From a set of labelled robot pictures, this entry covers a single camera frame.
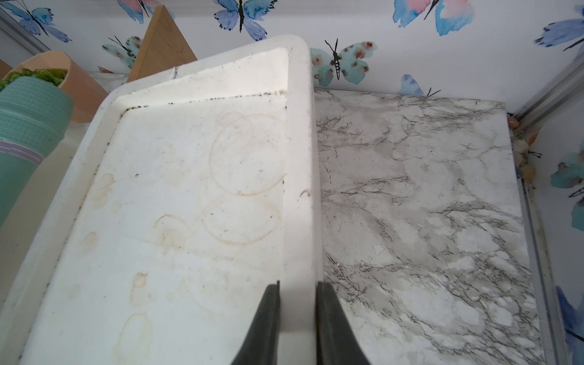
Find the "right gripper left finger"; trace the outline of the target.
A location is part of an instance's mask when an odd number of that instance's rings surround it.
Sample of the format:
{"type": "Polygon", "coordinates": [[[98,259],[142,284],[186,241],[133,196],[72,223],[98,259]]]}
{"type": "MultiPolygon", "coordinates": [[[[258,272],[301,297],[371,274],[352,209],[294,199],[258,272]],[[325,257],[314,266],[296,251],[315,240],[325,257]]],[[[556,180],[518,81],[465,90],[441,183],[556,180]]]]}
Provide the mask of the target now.
{"type": "Polygon", "coordinates": [[[232,365],[276,365],[280,325],[280,281],[277,281],[266,287],[232,365]]]}

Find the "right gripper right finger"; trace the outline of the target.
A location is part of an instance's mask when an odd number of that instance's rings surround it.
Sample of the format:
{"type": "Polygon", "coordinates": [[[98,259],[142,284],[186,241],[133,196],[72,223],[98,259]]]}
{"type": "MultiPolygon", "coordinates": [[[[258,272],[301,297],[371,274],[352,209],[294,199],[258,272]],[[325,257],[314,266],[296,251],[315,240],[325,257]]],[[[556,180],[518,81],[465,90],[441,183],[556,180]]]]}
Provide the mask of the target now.
{"type": "Polygon", "coordinates": [[[331,283],[316,286],[317,364],[358,365],[370,362],[363,353],[331,283]]]}

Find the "white plastic drawer unit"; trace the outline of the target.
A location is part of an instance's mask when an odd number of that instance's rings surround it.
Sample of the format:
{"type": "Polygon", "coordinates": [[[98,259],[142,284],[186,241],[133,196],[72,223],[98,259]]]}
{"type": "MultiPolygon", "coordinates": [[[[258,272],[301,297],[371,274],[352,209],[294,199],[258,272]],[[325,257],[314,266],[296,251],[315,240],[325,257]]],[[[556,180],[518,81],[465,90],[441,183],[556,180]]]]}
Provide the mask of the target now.
{"type": "Polygon", "coordinates": [[[279,284],[279,364],[316,363],[310,48],[276,36],[117,88],[1,312],[3,364],[229,364],[279,284]]]}

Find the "green toy microphone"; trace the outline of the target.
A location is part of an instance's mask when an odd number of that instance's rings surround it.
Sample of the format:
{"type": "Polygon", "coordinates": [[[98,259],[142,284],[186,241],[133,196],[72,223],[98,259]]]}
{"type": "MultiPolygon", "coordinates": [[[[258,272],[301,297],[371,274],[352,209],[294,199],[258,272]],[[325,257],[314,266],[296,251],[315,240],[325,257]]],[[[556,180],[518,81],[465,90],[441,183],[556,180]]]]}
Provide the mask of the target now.
{"type": "Polygon", "coordinates": [[[1,222],[64,139],[74,101],[50,82],[20,77],[1,91],[1,222]]]}

